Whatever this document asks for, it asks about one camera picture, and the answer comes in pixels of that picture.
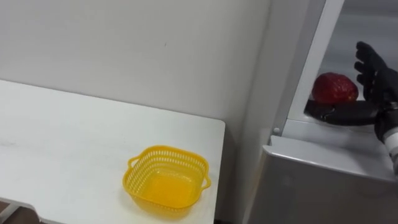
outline white table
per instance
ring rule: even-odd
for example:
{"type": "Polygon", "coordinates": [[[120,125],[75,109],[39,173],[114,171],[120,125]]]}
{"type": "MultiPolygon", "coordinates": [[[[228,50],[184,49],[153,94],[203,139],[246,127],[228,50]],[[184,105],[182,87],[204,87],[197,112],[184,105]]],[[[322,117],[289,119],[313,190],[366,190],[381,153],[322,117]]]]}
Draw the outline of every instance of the white table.
{"type": "Polygon", "coordinates": [[[45,223],[208,223],[224,122],[0,81],[0,200],[45,223]],[[202,155],[212,185],[179,221],[153,217],[123,190],[127,160],[156,144],[202,155]]]}

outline basket rim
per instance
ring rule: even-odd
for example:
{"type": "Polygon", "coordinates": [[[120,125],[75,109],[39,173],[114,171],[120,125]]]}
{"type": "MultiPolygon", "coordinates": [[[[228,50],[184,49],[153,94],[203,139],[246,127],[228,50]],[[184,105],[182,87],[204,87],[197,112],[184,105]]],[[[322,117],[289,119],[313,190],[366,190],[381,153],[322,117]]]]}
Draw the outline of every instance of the basket rim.
{"type": "Polygon", "coordinates": [[[185,208],[189,208],[189,207],[191,207],[192,205],[194,205],[195,203],[197,203],[197,202],[199,201],[200,196],[201,196],[201,193],[202,193],[206,188],[203,188],[203,187],[202,187],[202,188],[200,189],[200,191],[198,192],[198,194],[196,195],[196,197],[194,198],[194,200],[192,200],[192,202],[188,203],[187,205],[184,205],[184,206],[182,206],[182,207],[173,207],[173,206],[165,205],[165,204],[162,204],[162,203],[159,203],[159,202],[155,202],[155,201],[153,201],[153,200],[149,200],[149,199],[147,199],[147,198],[141,197],[140,195],[134,194],[134,193],[132,193],[132,192],[127,188],[127,186],[126,186],[127,177],[128,177],[128,175],[132,172],[132,169],[134,168],[134,166],[137,164],[137,163],[135,163],[135,164],[132,166],[130,162],[131,162],[132,160],[136,160],[136,159],[137,159],[137,162],[138,162],[138,161],[140,161],[140,160],[142,159],[142,157],[144,157],[146,154],[148,154],[148,153],[150,153],[150,152],[152,152],[152,151],[164,151],[164,150],[159,150],[160,147],[162,147],[162,148],[167,148],[168,151],[182,152],[182,153],[185,154],[185,155],[192,156],[192,157],[195,157],[196,159],[201,160],[201,161],[205,164],[205,176],[204,176],[203,179],[206,180],[206,181],[209,181],[209,179],[210,179],[209,176],[208,176],[209,164],[208,164],[207,160],[206,160],[203,156],[201,156],[201,155],[199,155],[199,154],[197,154],[197,153],[194,153],[194,152],[186,151],[186,150],[179,149],[179,148],[172,147],[172,146],[155,145],[155,146],[151,146],[151,147],[146,148],[146,149],[143,150],[137,157],[133,157],[132,159],[129,160],[129,162],[128,162],[128,166],[129,166],[129,167],[128,167],[127,171],[126,171],[126,172],[124,173],[124,175],[123,175],[123,188],[124,188],[124,190],[125,190],[130,196],[137,197],[137,198],[139,198],[139,199],[141,199],[141,200],[145,200],[146,202],[151,202],[151,203],[154,203],[154,204],[157,204],[157,205],[161,205],[161,206],[164,206],[164,207],[167,207],[167,208],[172,208],[172,209],[185,209],[185,208]]]}

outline floor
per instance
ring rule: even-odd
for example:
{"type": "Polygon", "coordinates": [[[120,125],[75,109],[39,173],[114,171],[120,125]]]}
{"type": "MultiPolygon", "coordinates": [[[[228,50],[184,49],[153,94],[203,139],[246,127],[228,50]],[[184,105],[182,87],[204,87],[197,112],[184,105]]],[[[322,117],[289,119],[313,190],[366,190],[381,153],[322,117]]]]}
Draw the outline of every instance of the floor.
{"type": "MultiPolygon", "coordinates": [[[[0,202],[0,212],[3,211],[8,204],[0,202]]],[[[18,208],[3,224],[39,224],[36,213],[28,208],[18,208]]]]}

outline white wall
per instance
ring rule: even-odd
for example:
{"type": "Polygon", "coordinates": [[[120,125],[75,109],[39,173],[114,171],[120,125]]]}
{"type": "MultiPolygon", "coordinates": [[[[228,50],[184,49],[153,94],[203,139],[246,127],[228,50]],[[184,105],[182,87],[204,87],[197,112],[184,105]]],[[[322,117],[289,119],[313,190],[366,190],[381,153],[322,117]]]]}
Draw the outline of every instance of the white wall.
{"type": "Polygon", "coordinates": [[[243,120],[269,0],[3,0],[0,78],[243,120]]]}

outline refrigerator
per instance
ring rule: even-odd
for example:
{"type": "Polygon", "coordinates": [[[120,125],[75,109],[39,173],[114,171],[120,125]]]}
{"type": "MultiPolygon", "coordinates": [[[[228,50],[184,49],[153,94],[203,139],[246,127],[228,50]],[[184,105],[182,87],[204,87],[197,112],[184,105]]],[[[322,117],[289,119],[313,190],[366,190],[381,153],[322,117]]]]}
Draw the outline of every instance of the refrigerator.
{"type": "Polygon", "coordinates": [[[235,222],[398,223],[397,179],[373,126],[333,126],[304,113],[325,72],[346,75],[363,100],[358,41],[398,69],[398,1],[273,1],[267,29],[237,158],[235,222]]]}

